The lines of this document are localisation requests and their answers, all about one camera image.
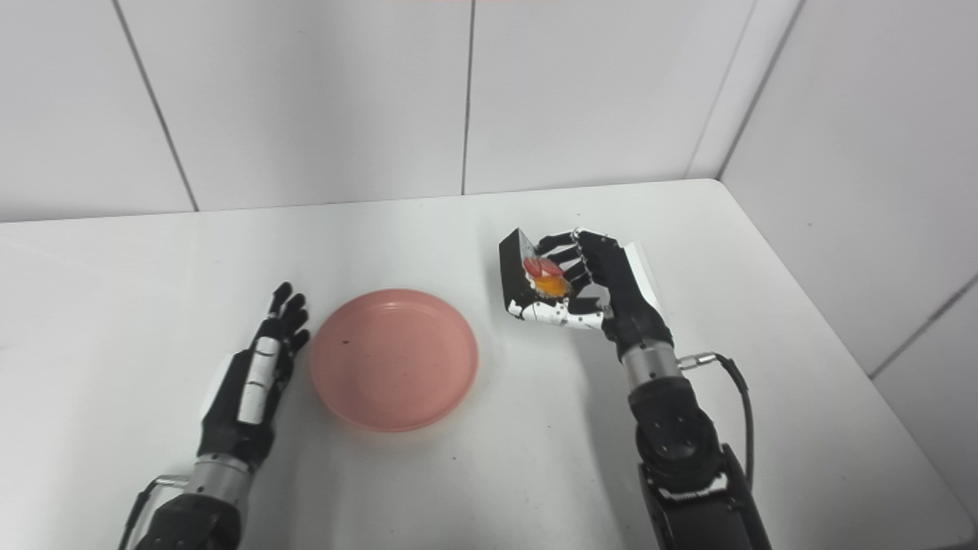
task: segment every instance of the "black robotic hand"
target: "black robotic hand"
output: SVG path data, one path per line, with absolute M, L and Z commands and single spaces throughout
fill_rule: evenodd
M 119 549 L 154 487 L 184 487 L 153 514 L 136 550 L 234 550 L 245 530 L 245 503 L 251 479 L 268 458 L 275 418 L 289 384 L 295 355 L 309 342 L 301 327 L 309 319 L 305 297 L 283 283 L 273 294 L 268 315 L 247 349 L 231 360 L 202 421 L 197 463 L 189 477 L 160 476 L 136 499 Z
M 733 361 L 716 353 L 677 359 L 635 245 L 621 247 L 576 229 L 537 245 L 516 229 L 500 243 L 507 311 L 574 328 L 601 328 L 615 342 L 631 386 L 645 503 L 666 550 L 768 550 L 751 494 L 753 421 L 747 385 Z M 607 298 L 580 298 L 592 284 Z M 747 475 L 699 408 L 683 370 L 718 361 L 740 390 L 747 425 Z
M 227 454 L 255 469 L 268 457 L 272 419 L 292 377 L 295 355 L 309 342 L 305 296 L 283 283 L 248 349 L 235 354 L 203 417 L 198 456 Z

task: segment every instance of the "silver cylinder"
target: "silver cylinder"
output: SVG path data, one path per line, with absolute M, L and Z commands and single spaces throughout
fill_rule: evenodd
M 244 462 L 227 454 L 205 454 L 197 458 L 184 492 L 223 500 L 243 511 L 250 482 L 251 473 Z
M 621 364 L 625 366 L 625 375 L 631 390 L 652 379 L 683 377 L 676 360 L 676 352 L 665 342 L 636 345 L 621 356 Z

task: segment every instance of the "cable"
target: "cable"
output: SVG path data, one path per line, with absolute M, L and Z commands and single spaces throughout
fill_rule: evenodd
M 157 484 L 157 480 L 150 481 L 150 484 L 146 485 L 146 488 L 136 495 L 136 501 L 132 503 L 132 510 L 129 511 L 129 518 L 125 521 L 125 529 L 122 531 L 122 540 L 119 541 L 118 550 L 126 550 L 132 529 L 136 527 L 136 522 L 143 514 L 143 508 L 146 507 L 146 503 L 150 500 L 150 495 L 153 494 L 153 489 L 156 488 Z
M 747 486 L 754 487 L 754 408 L 750 404 L 750 393 L 747 392 L 747 381 L 740 374 L 740 369 L 736 367 L 733 359 L 728 359 L 720 353 L 716 353 L 717 361 L 724 367 L 727 374 L 733 379 L 737 391 L 740 392 L 740 400 L 743 402 L 743 424 L 746 431 L 747 456 L 744 458 L 744 477 L 747 479 Z
M 697 355 L 690 355 L 689 357 L 683 357 L 679 361 L 679 369 L 681 371 L 687 371 L 694 369 L 696 367 L 701 367 L 703 365 L 717 361 L 723 366 L 727 374 L 730 375 L 733 380 L 733 384 L 736 386 L 737 391 L 740 392 L 740 400 L 743 403 L 743 424 L 746 435 L 744 439 L 746 440 L 746 452 L 747 456 L 744 459 L 744 477 L 747 480 L 747 486 L 753 488 L 754 486 L 754 408 L 750 404 L 750 394 L 747 392 L 747 381 L 744 380 L 743 375 L 740 374 L 740 369 L 737 368 L 736 363 L 733 359 L 729 359 L 720 353 L 699 353 Z

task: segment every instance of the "table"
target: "table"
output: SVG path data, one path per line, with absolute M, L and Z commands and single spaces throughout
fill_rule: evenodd
M 348 428 L 300 355 L 259 472 L 248 549 L 654 548 L 634 421 L 597 331 L 503 309 L 497 244 L 584 226 L 642 244 L 680 354 L 734 357 L 776 548 L 939 548 L 973 527 L 726 189 L 712 180 L 0 225 L 0 532 L 19 550 L 113 548 L 135 493 L 187 473 L 221 358 L 291 280 L 315 329 L 362 293 L 436 294 L 480 366 L 406 434 Z M 733 384 L 690 376 L 743 456 Z

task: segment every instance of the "pink plate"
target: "pink plate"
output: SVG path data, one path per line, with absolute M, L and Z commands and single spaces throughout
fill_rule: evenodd
M 391 289 L 347 302 L 312 347 L 312 381 L 343 420 L 378 432 L 435 422 L 466 396 L 478 350 L 466 319 L 444 300 Z

